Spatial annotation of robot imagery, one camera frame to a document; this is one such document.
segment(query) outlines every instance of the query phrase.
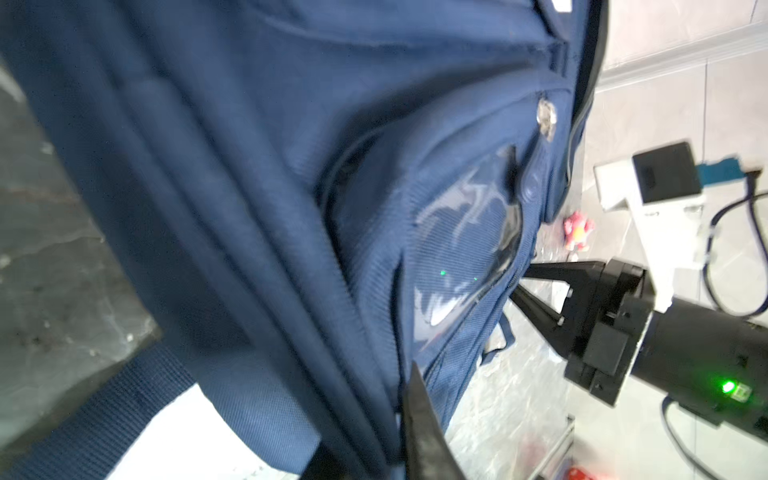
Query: white label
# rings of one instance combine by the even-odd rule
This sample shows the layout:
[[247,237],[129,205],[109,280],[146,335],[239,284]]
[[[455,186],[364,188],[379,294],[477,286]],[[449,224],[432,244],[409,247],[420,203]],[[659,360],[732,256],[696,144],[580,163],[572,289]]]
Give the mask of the white label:
[[572,0],[552,0],[552,4],[560,13],[571,13],[574,9]]

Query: green led indicator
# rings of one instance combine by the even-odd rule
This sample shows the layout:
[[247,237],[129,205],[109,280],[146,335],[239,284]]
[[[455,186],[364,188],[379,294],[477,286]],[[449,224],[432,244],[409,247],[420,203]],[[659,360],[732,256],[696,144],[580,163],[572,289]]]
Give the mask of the green led indicator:
[[723,384],[723,393],[731,393],[736,388],[736,383],[734,382],[725,382]]

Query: pink toy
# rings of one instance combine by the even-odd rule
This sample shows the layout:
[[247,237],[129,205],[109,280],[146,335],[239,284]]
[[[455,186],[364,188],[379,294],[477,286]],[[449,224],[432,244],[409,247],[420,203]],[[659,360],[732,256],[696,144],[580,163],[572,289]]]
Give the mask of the pink toy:
[[594,230],[594,221],[587,220],[587,216],[576,211],[563,222],[565,230],[565,248],[583,252],[587,247],[587,235]]

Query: wire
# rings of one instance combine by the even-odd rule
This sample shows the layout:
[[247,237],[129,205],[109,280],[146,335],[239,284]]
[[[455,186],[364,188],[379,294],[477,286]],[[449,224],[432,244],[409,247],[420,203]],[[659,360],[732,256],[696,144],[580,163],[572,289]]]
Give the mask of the wire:
[[766,266],[766,270],[768,270],[768,246],[766,245],[766,236],[763,232],[763,226],[757,219],[757,212],[755,208],[755,203],[763,197],[768,197],[768,192],[762,192],[759,194],[755,193],[755,189],[757,189],[757,178],[762,173],[761,170],[755,170],[751,172],[746,173],[746,195],[741,200],[737,200],[733,202],[730,205],[725,206],[722,210],[717,212],[714,217],[712,217],[712,221],[710,222],[710,237],[707,240],[707,252],[705,254],[705,262],[704,266],[701,269],[701,275],[704,280],[704,288],[707,290],[707,295],[709,296],[710,300],[712,300],[712,303],[714,306],[720,310],[721,312],[729,313],[733,316],[740,316],[744,319],[749,319],[752,316],[758,316],[761,313],[764,313],[766,310],[768,310],[768,293],[766,293],[766,297],[763,300],[763,304],[757,307],[757,309],[753,312],[748,313],[733,313],[728,311],[727,308],[723,306],[723,303],[720,301],[720,299],[715,295],[714,288],[712,287],[712,279],[710,278],[710,252],[712,250],[712,244],[714,242],[715,237],[715,227],[717,224],[722,220],[722,218],[727,214],[728,212],[732,211],[736,207],[740,207],[741,205],[747,204],[747,211],[750,215],[750,224],[752,225],[752,230],[755,234],[755,237],[757,238],[757,243],[760,245],[761,253],[763,254],[763,263]]
[[672,443],[674,443],[675,448],[677,448],[677,451],[680,453],[680,455],[682,455],[682,457],[685,458],[688,463],[690,463],[699,473],[701,473],[701,475],[704,475],[709,480],[722,480],[721,477],[718,477],[706,466],[704,466],[704,464],[702,464],[701,461],[690,450],[686,449],[685,445],[680,442],[677,434],[670,426],[670,421],[667,417],[667,411],[673,402],[674,400],[672,400],[672,397],[670,396],[667,396],[664,398],[664,400],[661,401],[661,420],[664,424],[664,430],[667,431],[667,435],[669,435],[670,439],[672,439]]

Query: bag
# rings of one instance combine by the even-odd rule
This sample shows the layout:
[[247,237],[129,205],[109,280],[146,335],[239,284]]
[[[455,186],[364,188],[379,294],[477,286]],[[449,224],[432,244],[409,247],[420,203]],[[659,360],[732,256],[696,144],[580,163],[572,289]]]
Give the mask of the bag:
[[36,3],[0,49],[164,346],[15,475],[105,477],[189,378],[289,472],[321,439],[357,478],[401,464],[412,361],[447,427],[564,198],[605,2]]

